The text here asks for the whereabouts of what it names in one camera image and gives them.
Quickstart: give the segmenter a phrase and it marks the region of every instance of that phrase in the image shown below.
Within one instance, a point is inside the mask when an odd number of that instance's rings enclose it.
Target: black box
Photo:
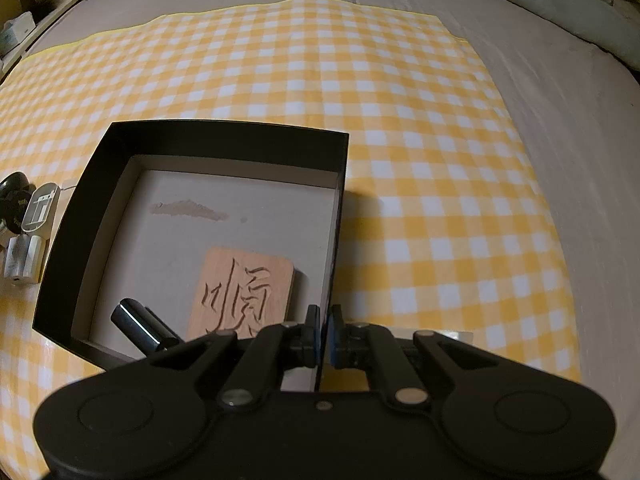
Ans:
[[[201,254],[216,245],[289,258],[287,319],[303,322],[315,303],[324,320],[347,148],[348,134],[276,124],[112,124],[62,217],[33,329],[101,368],[142,357],[111,311],[135,298],[184,337]],[[215,202],[226,219],[149,213],[150,202],[174,199]],[[300,377],[293,389],[315,382]]]

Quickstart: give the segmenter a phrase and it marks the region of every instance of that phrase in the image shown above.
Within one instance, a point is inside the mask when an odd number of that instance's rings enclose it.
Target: gingham cloth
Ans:
[[[112,121],[217,118],[351,134],[334,301],[346,317],[474,332],[578,378],[558,236],[473,49],[434,16],[287,0],[163,16],[22,61],[0,87],[0,173],[82,173]],[[0,295],[0,460],[44,470],[38,403],[97,370],[31,330],[36,286]]]

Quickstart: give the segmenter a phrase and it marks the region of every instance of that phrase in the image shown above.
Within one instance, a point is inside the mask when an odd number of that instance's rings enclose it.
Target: bed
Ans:
[[[28,54],[166,14],[280,1],[83,0]],[[603,472],[634,478],[640,470],[640,86],[615,56],[506,0],[341,1],[437,16],[486,66],[558,231],[574,297],[581,381],[616,413],[616,440]],[[31,443],[18,446],[33,451]],[[11,457],[0,462],[14,476],[33,475]]]

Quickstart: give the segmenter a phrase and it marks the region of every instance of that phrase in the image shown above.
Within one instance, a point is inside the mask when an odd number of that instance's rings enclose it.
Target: wooden block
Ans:
[[[187,339],[231,328],[239,338],[284,321],[293,264],[280,256],[213,247],[198,280]]]

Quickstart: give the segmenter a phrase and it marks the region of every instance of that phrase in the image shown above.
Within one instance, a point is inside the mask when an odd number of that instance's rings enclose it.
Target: gray bed sheet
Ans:
[[[30,54],[162,14],[276,1],[87,0]],[[616,413],[603,471],[640,477],[640,86],[610,54],[505,0],[346,1],[434,14],[484,61],[559,232],[583,382]]]

